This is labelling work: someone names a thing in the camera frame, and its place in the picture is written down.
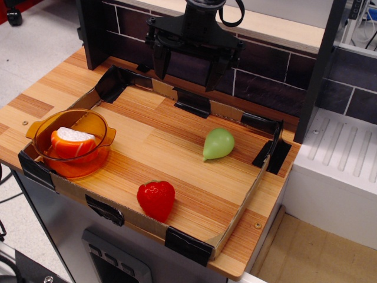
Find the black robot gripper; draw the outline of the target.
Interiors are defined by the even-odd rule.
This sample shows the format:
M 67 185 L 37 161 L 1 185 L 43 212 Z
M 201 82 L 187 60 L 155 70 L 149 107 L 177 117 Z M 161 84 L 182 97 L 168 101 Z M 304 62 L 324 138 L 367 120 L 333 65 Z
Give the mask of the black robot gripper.
M 171 51 L 211 61 L 206 77 L 206 92 L 213 91 L 229 69 L 237 63 L 244 50 L 244 42 L 220 27 L 216 16 L 230 28 L 242 23 L 245 7 L 237 1 L 240 19 L 227 22 L 223 18 L 225 1 L 187 1 L 183 15 L 176 17 L 150 17 L 145 43 L 153 48 L 154 71 L 164 79 L 170 63 Z

